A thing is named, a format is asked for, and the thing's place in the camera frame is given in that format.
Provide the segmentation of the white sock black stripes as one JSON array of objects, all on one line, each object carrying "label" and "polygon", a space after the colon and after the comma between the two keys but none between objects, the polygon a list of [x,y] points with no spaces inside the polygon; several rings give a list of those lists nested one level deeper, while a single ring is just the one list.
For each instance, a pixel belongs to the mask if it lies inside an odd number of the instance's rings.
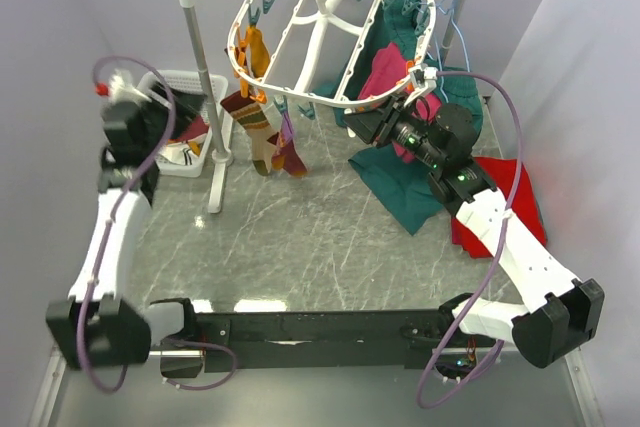
[{"label": "white sock black stripes", "polygon": [[166,162],[177,166],[191,166],[200,158],[191,152],[188,142],[169,143],[160,150],[159,155]]}]

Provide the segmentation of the purple orange striped sock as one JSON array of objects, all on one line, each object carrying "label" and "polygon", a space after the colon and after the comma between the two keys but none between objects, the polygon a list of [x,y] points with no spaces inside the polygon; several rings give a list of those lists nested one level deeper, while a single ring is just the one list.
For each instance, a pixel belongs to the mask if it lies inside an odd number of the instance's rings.
[{"label": "purple orange striped sock", "polygon": [[209,125],[201,115],[197,116],[186,130],[178,137],[171,140],[172,143],[197,141],[201,136],[206,137]]}]

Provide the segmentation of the maroon orange striped sock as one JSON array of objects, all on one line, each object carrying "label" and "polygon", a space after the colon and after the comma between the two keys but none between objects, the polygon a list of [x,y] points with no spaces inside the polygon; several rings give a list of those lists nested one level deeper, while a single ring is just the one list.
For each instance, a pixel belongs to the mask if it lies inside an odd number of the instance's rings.
[{"label": "maroon orange striped sock", "polygon": [[249,136],[255,170],[261,176],[268,176],[277,149],[278,132],[271,126],[261,105],[249,97],[242,97],[240,91],[228,95],[220,104]]}]

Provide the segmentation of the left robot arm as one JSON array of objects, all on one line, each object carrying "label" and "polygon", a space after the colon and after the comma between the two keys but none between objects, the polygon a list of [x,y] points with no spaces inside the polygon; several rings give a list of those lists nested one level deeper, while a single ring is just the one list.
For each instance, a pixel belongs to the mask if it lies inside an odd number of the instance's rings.
[{"label": "left robot arm", "polygon": [[150,162],[130,190],[123,188],[162,138],[169,115],[168,93],[161,84],[153,82],[147,93],[147,101],[110,101],[101,112],[106,143],[100,155],[94,232],[67,299],[47,308],[47,327],[74,370],[85,364],[143,364],[151,348],[165,338],[179,349],[199,339],[200,325],[188,299],[155,301],[139,312],[124,297],[159,181],[157,163]]}]

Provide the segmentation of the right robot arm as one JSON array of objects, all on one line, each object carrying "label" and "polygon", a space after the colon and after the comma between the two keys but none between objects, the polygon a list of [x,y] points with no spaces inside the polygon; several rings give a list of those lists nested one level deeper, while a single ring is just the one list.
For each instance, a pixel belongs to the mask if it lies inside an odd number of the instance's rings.
[{"label": "right robot arm", "polygon": [[545,368],[591,340],[605,292],[582,280],[534,236],[495,181],[472,156],[478,134],[471,113],[442,105],[429,120],[416,117],[402,96],[377,108],[349,110],[344,121],[364,143],[396,143],[428,169],[431,192],[471,231],[519,292],[518,304],[467,298],[439,321],[444,342],[460,346],[472,335],[512,343],[533,366]]}]

